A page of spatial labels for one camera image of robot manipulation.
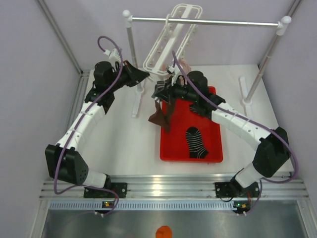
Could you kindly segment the pale pink sock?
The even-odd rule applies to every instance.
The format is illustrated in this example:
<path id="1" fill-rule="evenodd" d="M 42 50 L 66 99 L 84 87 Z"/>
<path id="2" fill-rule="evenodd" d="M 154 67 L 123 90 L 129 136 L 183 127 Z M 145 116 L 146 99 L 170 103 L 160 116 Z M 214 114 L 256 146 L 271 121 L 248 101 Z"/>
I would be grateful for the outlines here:
<path id="1" fill-rule="evenodd" d="M 186 62 L 186 60 L 184 59 L 180 59 L 179 60 L 180 65 L 182 66 L 184 72 L 186 74 L 188 74 L 190 71 L 192 71 L 191 67 L 189 66 L 189 64 Z"/>

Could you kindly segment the white clip sock hanger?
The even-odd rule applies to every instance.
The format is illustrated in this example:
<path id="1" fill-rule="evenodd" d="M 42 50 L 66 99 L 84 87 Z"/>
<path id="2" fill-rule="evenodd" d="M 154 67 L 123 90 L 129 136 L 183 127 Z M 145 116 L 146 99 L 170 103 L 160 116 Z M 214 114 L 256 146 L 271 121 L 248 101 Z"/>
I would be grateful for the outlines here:
<path id="1" fill-rule="evenodd" d="M 196 24 L 169 22 L 172 18 L 200 19 L 203 9 L 199 5 L 181 3 L 174 7 L 165 20 L 164 27 L 143 62 L 143 69 L 161 77 L 167 76 L 165 67 L 173 64 L 172 51 L 178 59 L 184 58 L 185 48 L 197 31 Z"/>

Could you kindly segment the brown sock striped cuff long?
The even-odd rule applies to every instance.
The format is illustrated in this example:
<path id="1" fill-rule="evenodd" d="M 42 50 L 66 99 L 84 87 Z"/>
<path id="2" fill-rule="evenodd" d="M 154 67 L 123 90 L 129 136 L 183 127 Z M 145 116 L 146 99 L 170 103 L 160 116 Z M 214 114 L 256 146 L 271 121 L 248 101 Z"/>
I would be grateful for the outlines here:
<path id="1" fill-rule="evenodd" d="M 165 103 L 165 116 L 164 116 L 165 126 L 164 126 L 164 131 L 166 133 L 170 132 L 170 128 L 171 128 L 170 120 L 171 120 L 171 117 L 172 117 L 172 115 L 174 113 L 175 105 L 176 105 L 176 100 L 171 100 L 170 102 Z"/>

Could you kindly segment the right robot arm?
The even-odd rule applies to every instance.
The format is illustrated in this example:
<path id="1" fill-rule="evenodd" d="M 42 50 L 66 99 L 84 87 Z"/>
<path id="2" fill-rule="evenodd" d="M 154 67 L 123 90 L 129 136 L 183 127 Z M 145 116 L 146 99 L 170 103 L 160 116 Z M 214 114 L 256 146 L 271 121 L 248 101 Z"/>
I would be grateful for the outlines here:
<path id="1" fill-rule="evenodd" d="M 226 127 L 254 149 L 253 160 L 230 181 L 234 195 L 244 196 L 257 180 L 269 181 L 290 160 L 292 151 L 283 128 L 273 130 L 238 113 L 222 97 L 209 91 L 202 72 L 191 71 L 184 78 L 187 84 L 179 80 L 173 83 L 172 78 L 158 81 L 152 98 L 171 106 L 177 100 L 190 102 L 193 113 Z"/>

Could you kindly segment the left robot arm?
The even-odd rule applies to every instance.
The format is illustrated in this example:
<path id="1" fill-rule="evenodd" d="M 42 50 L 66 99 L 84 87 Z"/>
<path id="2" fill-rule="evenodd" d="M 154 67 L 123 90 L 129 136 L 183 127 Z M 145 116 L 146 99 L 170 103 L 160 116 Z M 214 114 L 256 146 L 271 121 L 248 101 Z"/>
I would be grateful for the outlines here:
<path id="1" fill-rule="evenodd" d="M 115 91 L 133 87 L 150 74 L 125 60 L 122 65 L 101 61 L 95 65 L 93 76 L 93 86 L 80 113 L 66 134 L 55 145 L 46 147 L 45 157 L 51 178 L 76 186 L 93 186 L 99 196 L 106 197 L 112 191 L 109 175 L 90 169 L 81 154 L 90 134 L 114 102 Z"/>

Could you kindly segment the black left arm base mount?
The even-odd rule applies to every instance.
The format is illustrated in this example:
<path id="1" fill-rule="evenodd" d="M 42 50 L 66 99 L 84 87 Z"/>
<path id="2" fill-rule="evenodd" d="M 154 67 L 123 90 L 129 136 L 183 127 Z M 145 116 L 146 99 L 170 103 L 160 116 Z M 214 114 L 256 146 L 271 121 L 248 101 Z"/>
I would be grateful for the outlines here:
<path id="1" fill-rule="evenodd" d="M 109 188 L 91 188 L 86 187 L 84 198 L 125 198 L 127 194 L 128 183 L 112 182 Z"/>

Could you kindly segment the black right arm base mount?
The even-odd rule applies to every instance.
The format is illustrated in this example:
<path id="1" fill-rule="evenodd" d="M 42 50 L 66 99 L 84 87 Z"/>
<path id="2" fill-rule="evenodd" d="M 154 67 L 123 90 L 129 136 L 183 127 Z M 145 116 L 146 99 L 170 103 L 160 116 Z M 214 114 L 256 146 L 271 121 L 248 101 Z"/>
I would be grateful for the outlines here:
<path id="1" fill-rule="evenodd" d="M 229 181 L 216 182 L 214 186 L 216 198 L 224 201 L 231 201 L 234 198 L 256 198 L 260 194 L 260 187 L 257 182 L 252 183 L 247 188 Z"/>

